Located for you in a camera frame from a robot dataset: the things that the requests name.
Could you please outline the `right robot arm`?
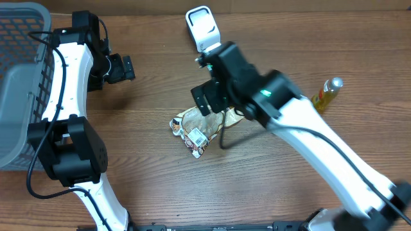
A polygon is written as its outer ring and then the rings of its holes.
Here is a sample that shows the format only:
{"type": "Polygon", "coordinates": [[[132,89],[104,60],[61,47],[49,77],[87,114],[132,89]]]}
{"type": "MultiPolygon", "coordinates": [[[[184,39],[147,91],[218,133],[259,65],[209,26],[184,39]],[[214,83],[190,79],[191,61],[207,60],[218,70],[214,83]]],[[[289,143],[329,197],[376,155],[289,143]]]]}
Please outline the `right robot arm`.
{"type": "Polygon", "coordinates": [[[300,153],[340,200],[337,209],[315,211],[299,230],[388,230],[399,219],[410,221],[410,184],[395,184],[362,160],[287,75],[259,74],[233,42],[205,48],[197,62],[211,75],[191,91],[203,115],[231,107],[257,121],[300,153]]]}

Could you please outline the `brown white snack bag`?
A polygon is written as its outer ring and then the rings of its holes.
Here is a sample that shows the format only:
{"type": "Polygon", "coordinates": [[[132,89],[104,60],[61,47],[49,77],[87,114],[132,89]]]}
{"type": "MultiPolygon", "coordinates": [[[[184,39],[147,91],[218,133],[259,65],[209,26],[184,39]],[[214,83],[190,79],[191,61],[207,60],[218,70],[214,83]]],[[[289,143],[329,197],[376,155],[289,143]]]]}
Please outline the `brown white snack bag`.
{"type": "Polygon", "coordinates": [[[169,122],[169,126],[173,135],[180,137],[189,152],[198,159],[222,128],[235,126],[243,118],[233,108],[203,116],[198,107],[192,107],[177,114],[169,122]]]}

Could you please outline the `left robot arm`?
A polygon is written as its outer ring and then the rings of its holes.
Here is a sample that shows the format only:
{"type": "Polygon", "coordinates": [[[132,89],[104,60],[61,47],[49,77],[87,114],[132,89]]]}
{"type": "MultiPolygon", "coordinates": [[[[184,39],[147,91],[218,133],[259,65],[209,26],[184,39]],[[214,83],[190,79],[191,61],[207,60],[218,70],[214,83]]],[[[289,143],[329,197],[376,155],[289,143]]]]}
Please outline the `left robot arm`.
{"type": "Polygon", "coordinates": [[[129,56],[110,51],[107,27],[88,10],[73,12],[72,25],[29,37],[53,52],[51,94],[42,119],[28,126],[27,140],[35,150],[26,188],[45,200],[75,193],[92,216],[94,230],[135,230],[130,213],[112,189],[106,171],[105,143],[87,119],[87,95],[104,83],[134,80],[129,56]]]}

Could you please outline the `yellow dish soap bottle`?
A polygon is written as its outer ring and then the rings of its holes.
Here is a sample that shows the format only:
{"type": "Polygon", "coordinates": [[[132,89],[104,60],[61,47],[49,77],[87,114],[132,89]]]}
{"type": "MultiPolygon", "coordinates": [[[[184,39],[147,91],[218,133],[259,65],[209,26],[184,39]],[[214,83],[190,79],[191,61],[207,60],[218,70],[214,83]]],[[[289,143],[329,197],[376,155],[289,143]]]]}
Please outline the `yellow dish soap bottle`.
{"type": "Polygon", "coordinates": [[[320,90],[311,97],[311,102],[316,111],[320,114],[323,113],[343,86],[344,83],[340,77],[326,80],[320,90]]]}

